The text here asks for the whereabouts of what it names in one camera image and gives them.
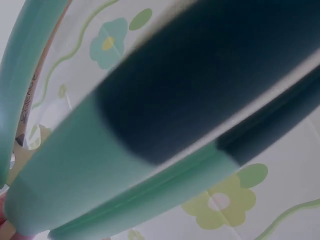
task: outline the yellow flower center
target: yellow flower center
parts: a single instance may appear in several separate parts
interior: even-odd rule
[[[112,36],[107,37],[102,43],[102,50],[106,51],[113,47],[115,39]]]

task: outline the flower pattern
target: flower pattern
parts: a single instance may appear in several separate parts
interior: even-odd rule
[[[128,233],[128,240],[145,240],[140,232],[136,230],[130,230]]]
[[[59,98],[62,99],[66,95],[66,92],[67,92],[66,85],[65,84],[61,84],[60,87],[59,87],[59,91],[58,91]]]
[[[127,32],[128,22],[123,17],[104,23],[90,44],[90,58],[101,69],[112,68],[124,55]]]
[[[246,211],[256,204],[256,195],[249,188],[261,183],[267,174],[268,168],[264,164],[249,165],[181,207],[196,217],[199,227],[205,230],[218,229],[223,225],[240,226],[246,220]]]

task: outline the green wavy line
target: green wavy line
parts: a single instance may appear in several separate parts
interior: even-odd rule
[[[36,102],[31,109],[35,109],[37,107],[39,107],[44,101],[45,101],[45,98],[46,98],[46,95],[47,95],[47,90],[48,90],[48,84],[49,84],[49,80],[50,80],[50,77],[52,75],[52,73],[54,72],[54,70],[58,67],[59,64],[61,64],[62,62],[66,61],[66,60],[69,60],[70,58],[72,58],[76,53],[77,51],[79,50],[81,44],[82,44],[82,41],[84,39],[84,35],[85,35],[85,32],[87,30],[87,27],[89,26],[90,22],[94,19],[94,17],[96,15],[98,15],[102,10],[104,10],[105,8],[115,4],[116,2],[118,2],[119,0],[112,0],[112,1],[108,1],[102,5],[100,5],[88,18],[87,20],[85,21],[84,25],[82,26],[81,28],[81,31],[80,31],[80,34],[79,34],[79,38],[76,42],[76,45],[74,47],[74,49],[68,53],[67,55],[59,58],[54,64],[53,66],[50,68],[50,71],[48,73],[48,75],[46,76],[45,78],[45,82],[44,82],[44,90],[43,90],[43,95],[41,97],[41,100]]]
[[[276,229],[276,227],[280,224],[280,222],[282,222],[284,219],[286,219],[290,215],[294,214],[295,212],[297,212],[299,210],[302,210],[302,209],[313,209],[313,208],[317,208],[319,206],[320,206],[320,198],[316,199],[316,200],[313,200],[313,201],[308,201],[308,202],[305,202],[305,203],[301,203],[301,204],[298,204],[298,205],[295,205],[295,206],[289,208],[288,210],[286,210],[282,214],[280,214],[272,222],[272,224],[270,226],[268,226],[266,228],[266,230],[264,230],[264,232],[261,233],[254,240],[264,240],[264,239],[266,239],[266,237],[268,237]]]

